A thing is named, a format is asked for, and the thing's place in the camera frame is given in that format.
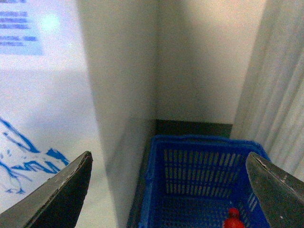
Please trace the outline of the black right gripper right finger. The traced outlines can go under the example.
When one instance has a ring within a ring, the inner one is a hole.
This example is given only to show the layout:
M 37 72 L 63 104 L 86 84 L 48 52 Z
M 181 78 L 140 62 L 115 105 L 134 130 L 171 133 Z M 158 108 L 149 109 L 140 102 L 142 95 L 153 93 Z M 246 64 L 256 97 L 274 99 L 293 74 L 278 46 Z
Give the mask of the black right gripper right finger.
M 270 227 L 302 228 L 304 183 L 254 152 L 246 159 L 246 170 Z

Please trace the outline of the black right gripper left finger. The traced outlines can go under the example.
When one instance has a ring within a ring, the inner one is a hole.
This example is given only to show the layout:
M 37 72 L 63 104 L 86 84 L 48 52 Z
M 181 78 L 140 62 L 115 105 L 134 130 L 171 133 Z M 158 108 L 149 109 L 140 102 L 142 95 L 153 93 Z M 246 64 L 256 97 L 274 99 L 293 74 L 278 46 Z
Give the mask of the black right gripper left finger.
M 84 152 L 0 215 L 2 228 L 74 228 L 87 195 L 92 154 Z

